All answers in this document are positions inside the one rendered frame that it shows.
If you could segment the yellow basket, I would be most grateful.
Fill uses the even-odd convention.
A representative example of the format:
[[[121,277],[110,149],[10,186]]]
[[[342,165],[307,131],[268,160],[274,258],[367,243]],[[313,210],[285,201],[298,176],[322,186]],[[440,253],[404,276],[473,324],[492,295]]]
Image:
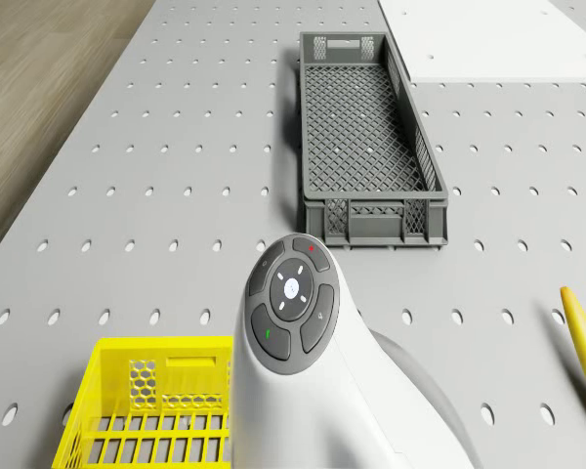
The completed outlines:
[[[231,469],[229,336],[103,338],[52,469]]]

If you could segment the white board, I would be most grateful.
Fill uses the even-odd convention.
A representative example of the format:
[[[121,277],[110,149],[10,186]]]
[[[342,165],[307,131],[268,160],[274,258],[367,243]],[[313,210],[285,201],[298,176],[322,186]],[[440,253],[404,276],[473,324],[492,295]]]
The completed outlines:
[[[414,83],[586,83],[586,31],[550,0],[378,0]]]

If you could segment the dark grey basket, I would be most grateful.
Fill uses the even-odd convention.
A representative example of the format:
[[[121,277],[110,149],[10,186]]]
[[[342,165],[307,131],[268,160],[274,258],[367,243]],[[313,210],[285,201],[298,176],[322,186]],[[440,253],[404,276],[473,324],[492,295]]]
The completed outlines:
[[[444,246],[448,191],[398,46],[300,35],[306,232],[328,246]]]

